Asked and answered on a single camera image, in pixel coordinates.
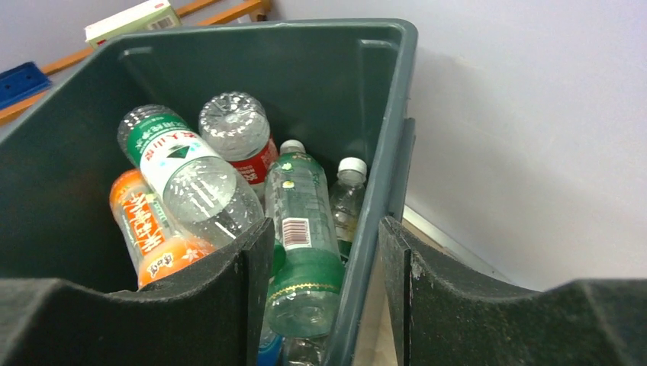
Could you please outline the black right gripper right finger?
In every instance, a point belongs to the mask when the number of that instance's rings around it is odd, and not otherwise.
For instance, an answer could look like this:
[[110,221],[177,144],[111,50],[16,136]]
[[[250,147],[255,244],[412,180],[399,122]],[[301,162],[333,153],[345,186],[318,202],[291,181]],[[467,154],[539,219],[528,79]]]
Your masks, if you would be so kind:
[[479,273],[392,217],[378,241],[400,365],[644,365],[646,282],[538,292]]

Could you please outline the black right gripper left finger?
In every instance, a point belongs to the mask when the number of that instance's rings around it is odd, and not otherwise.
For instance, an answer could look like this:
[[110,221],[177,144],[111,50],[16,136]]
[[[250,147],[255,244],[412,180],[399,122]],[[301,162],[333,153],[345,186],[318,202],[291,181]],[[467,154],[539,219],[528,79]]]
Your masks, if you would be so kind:
[[138,292],[1,282],[3,365],[254,365],[272,269],[272,221]]

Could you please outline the dark green label bottle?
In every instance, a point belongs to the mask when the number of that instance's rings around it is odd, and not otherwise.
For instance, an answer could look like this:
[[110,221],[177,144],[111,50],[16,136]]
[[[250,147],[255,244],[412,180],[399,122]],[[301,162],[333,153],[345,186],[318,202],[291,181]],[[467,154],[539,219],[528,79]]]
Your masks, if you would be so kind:
[[349,260],[359,216],[365,197],[366,163],[356,157],[346,157],[339,163],[337,181],[330,189],[330,207],[336,231],[340,258]]

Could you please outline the blue label water bottle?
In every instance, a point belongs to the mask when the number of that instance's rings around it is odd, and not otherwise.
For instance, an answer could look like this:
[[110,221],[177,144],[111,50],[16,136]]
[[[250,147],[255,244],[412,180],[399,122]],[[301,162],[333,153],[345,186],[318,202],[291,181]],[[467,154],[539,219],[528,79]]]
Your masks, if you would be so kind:
[[282,350],[283,337],[271,330],[267,322],[263,322],[257,353],[257,366],[276,366]]

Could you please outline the red white label bottle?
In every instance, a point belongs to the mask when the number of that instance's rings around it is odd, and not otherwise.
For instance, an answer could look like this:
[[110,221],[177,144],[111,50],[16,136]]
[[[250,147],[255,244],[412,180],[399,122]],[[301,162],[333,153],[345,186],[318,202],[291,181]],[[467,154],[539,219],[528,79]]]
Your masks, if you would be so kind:
[[266,176],[278,158],[278,149],[262,104],[245,92],[224,92],[204,104],[198,127],[201,137],[263,201]]

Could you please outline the green white label bottle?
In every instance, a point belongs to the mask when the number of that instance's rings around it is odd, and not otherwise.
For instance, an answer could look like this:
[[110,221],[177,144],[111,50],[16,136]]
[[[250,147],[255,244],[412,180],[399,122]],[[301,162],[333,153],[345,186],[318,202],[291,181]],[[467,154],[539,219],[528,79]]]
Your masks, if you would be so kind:
[[134,108],[117,141],[172,217],[198,238],[220,248],[263,220],[246,179],[172,109]]

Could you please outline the dark green trash bin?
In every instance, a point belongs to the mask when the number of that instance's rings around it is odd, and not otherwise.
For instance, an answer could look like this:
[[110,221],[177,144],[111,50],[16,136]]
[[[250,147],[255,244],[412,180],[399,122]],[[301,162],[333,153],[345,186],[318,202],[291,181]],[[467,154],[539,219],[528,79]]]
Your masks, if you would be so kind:
[[400,19],[99,47],[1,138],[3,365],[356,360],[414,143]]

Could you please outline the orange drink bottle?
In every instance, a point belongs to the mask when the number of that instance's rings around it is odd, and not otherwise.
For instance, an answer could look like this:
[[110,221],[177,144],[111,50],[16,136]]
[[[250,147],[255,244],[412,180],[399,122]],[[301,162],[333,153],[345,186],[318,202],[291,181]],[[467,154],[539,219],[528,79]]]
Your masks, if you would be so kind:
[[137,169],[124,172],[114,181],[109,204],[123,234],[139,289],[216,250],[175,220]]

